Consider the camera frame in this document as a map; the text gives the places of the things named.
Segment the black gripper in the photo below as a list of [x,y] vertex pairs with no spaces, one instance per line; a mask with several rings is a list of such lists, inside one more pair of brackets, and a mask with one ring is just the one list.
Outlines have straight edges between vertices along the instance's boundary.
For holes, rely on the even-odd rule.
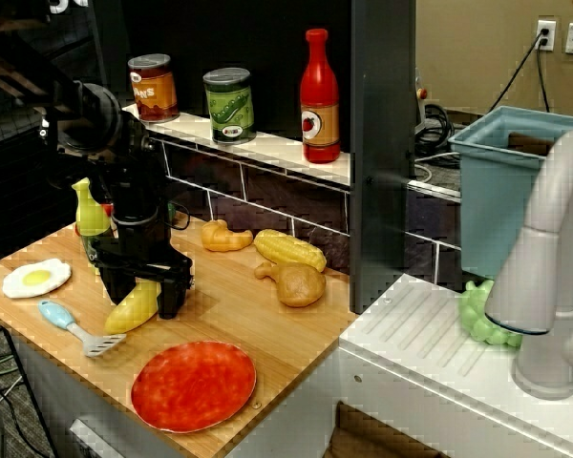
[[173,226],[165,217],[138,221],[111,218],[113,235],[92,236],[92,265],[98,268],[113,304],[121,303],[137,285],[136,277],[161,282],[158,312],[176,317],[193,284],[192,261],[172,246]]

